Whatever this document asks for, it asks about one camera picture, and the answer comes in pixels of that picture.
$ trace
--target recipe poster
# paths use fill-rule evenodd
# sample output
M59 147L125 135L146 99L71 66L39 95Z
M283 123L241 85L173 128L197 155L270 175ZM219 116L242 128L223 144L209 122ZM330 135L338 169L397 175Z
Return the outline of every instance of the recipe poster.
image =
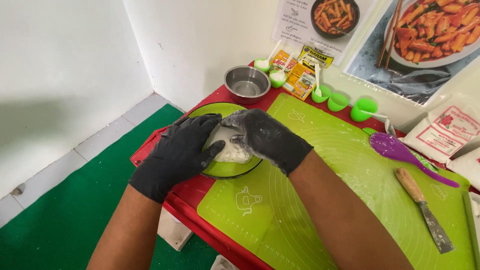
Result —
M390 42L382 48L398 0L389 2L344 72L425 106L480 55L480 0L403 0L385 68Z
M377 1L280 0L272 39L298 47L319 43L338 65Z

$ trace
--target gloved hand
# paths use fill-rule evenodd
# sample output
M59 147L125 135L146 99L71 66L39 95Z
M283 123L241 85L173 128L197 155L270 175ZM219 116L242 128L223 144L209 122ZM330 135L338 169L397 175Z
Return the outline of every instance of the gloved hand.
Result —
M233 135L230 142L269 160L288 176L313 149L307 141L260 109L238 110L220 123L242 129L245 135Z
M163 203L175 184L205 170L223 150L225 141L217 141L202 152L221 119L221 114L206 114L185 117L173 123L133 172L128 183L147 198Z

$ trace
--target wooden handle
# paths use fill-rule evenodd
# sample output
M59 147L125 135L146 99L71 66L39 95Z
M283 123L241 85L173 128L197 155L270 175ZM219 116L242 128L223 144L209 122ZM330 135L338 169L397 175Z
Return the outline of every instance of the wooden handle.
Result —
M415 202L422 202L425 200L422 191L407 170L404 168L396 169L395 175L398 181L402 184L403 188Z

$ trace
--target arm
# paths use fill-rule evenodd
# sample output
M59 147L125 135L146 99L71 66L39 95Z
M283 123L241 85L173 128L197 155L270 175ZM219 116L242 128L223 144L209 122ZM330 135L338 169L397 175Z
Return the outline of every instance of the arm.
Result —
M377 217L315 151L288 178L339 269L413 270Z
M161 204L128 185L87 270L150 268L161 210Z
M230 141L290 179L339 269L413 270L376 216L304 139L259 109L237 111L221 124L241 128L245 135Z
M222 151L224 141L202 151L221 119L221 114L186 117L162 134L128 181L87 269L150 268L162 203L175 184L205 170Z

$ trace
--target purple spatula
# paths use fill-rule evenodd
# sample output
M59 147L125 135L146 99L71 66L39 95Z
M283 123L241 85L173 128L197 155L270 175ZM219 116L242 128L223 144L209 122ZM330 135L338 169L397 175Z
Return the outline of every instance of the purple spatula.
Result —
M460 187L457 182L430 171L420 162L420 160L410 153L410 150L399 139L388 135L387 133L377 132L372 134L370 136L370 145L372 146L373 150L375 150L381 156L392 160L412 163L429 177L445 185Z

